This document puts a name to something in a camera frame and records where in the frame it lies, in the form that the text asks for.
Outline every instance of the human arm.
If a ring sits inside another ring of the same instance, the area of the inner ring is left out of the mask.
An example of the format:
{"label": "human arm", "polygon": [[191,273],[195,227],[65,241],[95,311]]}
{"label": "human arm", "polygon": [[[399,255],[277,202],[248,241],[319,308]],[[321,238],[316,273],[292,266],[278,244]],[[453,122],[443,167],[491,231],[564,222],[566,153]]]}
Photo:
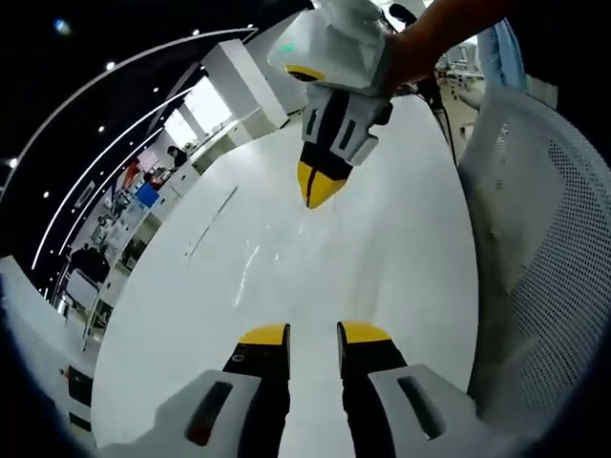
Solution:
{"label": "human arm", "polygon": [[441,54],[506,17],[516,1],[435,0],[411,27],[389,37],[389,87],[430,75]]}

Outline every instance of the ceiling light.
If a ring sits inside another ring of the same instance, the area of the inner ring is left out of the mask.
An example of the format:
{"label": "ceiling light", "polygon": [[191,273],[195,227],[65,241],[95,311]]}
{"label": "ceiling light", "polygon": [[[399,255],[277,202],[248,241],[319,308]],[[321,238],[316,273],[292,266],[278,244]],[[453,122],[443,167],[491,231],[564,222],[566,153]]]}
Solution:
{"label": "ceiling light", "polygon": [[42,239],[40,240],[40,243],[38,244],[38,248],[36,249],[36,254],[34,255],[34,259],[32,260],[32,266],[31,266],[32,270],[36,267],[36,264],[38,263],[38,257],[40,256],[40,252],[42,251],[42,247],[44,246],[45,241],[47,241],[47,237],[49,236],[49,233],[51,232],[51,228],[55,224],[55,221],[57,220],[57,217],[59,216],[59,213],[61,212],[62,208],[64,208],[64,205],[66,205],[66,202],[68,201],[70,196],[73,194],[73,192],[76,190],[76,188],[78,187],[80,182],[83,179],[85,179],[87,174],[89,174],[91,172],[91,170],[95,167],[95,165],[104,157],[104,155],[106,155],[106,153],[108,153],[111,150],[111,148],[113,148],[119,141],[121,141],[121,139],[123,137],[125,137],[127,134],[132,132],[141,122],[143,122],[150,115],[156,113],[161,108],[163,108],[166,105],[172,103],[177,98],[182,97],[182,96],[184,96],[186,94],[189,94],[191,91],[193,91],[193,88],[194,88],[194,86],[191,86],[190,88],[185,89],[184,91],[181,91],[180,93],[178,93],[178,94],[168,98],[163,103],[160,103],[159,105],[157,105],[156,108],[151,110],[149,113],[145,114],[138,121],[136,121],[134,124],[132,124],[130,127],[128,127],[125,131],[123,131],[123,133],[121,135],[119,135],[117,138],[115,138],[111,142],[111,144],[108,145],[106,148],[104,148],[104,150],[99,155],[97,155],[97,157],[92,161],[92,163],[89,164],[89,167],[87,167],[87,169],[85,169],[85,172],[83,172],[83,174],[73,184],[73,187],[70,188],[70,191],[68,191],[68,194],[66,194],[64,199],[59,204],[59,207],[57,207],[57,210],[55,210],[55,213],[53,214],[53,217],[51,218],[51,221],[49,221],[49,225],[47,225],[47,229],[45,229],[45,233],[43,234]]}
{"label": "ceiling light", "polygon": [[70,35],[71,33],[70,26],[63,19],[55,19],[53,21],[53,28],[60,35]]}
{"label": "ceiling light", "polygon": [[76,225],[78,224],[78,219],[80,219],[80,217],[82,217],[85,212],[87,211],[87,209],[89,208],[89,206],[92,204],[92,202],[95,200],[95,196],[97,196],[97,193],[99,193],[101,191],[101,189],[106,186],[106,183],[108,183],[108,181],[113,177],[113,175],[118,171],[119,167],[122,168],[122,170],[125,170],[125,163],[130,160],[136,153],[137,151],[144,145],[144,143],[146,143],[147,141],[149,141],[151,138],[154,138],[155,135],[157,135],[159,132],[161,132],[163,130],[162,127],[159,127],[156,131],[154,131],[152,134],[149,135],[149,137],[147,139],[145,139],[142,143],[140,143],[139,145],[136,146],[136,148],[134,148],[134,150],[127,155],[127,157],[125,157],[123,159],[123,161],[118,164],[116,166],[116,168],[113,170],[113,172],[108,175],[108,177],[104,180],[104,182],[101,184],[101,186],[99,188],[97,188],[97,191],[95,191],[91,198],[89,199],[89,202],[87,202],[85,204],[85,206],[83,207],[83,211],[80,212],[80,215],[78,216],[78,218],[76,219],[76,222],[74,223],[72,229],[70,230],[70,232],[68,233],[68,236],[66,237],[66,239],[64,240],[64,242],[61,245],[61,248],[59,249],[59,252],[61,253],[62,251],[64,251],[64,247],[67,245],[68,240],[70,239],[70,237],[72,236],[74,229],[76,229]]}

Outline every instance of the white cabinet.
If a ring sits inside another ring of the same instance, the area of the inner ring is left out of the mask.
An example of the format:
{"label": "white cabinet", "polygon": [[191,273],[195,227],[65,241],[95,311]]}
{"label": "white cabinet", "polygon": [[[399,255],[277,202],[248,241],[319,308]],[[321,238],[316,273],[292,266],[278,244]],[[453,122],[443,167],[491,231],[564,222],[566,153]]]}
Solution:
{"label": "white cabinet", "polygon": [[151,207],[151,213],[155,215],[159,221],[164,222],[180,200],[180,196],[169,183],[166,183],[158,192],[159,198],[153,207]]}
{"label": "white cabinet", "polygon": [[127,279],[128,277],[123,271],[118,268],[113,269],[102,286],[100,298],[111,307],[114,307],[123,291],[123,286],[125,286]]}
{"label": "white cabinet", "polygon": [[183,198],[200,178],[200,174],[193,168],[191,162],[187,162],[174,172],[172,177],[165,183]]}
{"label": "white cabinet", "polygon": [[241,146],[252,140],[252,136],[250,136],[248,131],[241,123],[236,124],[234,128],[229,131],[229,134],[227,136],[231,138],[234,147]]}

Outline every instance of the window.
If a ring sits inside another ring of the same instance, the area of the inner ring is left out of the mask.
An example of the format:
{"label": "window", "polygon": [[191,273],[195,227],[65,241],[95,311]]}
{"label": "window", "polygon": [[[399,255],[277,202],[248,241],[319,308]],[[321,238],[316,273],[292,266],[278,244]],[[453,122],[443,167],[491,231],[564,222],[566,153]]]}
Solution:
{"label": "window", "polygon": [[198,143],[198,136],[184,120],[178,110],[174,110],[165,122],[165,130],[177,142],[179,148],[183,149],[187,143]]}
{"label": "window", "polygon": [[193,91],[184,98],[184,104],[207,134],[215,133],[221,123],[231,117],[217,90],[208,78],[202,78]]}

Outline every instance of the office chair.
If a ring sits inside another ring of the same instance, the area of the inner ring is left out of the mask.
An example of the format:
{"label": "office chair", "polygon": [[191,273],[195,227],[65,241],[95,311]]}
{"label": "office chair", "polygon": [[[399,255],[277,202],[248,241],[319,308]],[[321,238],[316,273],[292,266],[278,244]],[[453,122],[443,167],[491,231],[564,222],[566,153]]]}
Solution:
{"label": "office chair", "polygon": [[611,310],[611,172],[554,110],[487,88],[459,166],[479,271],[469,393],[538,437],[587,373]]}

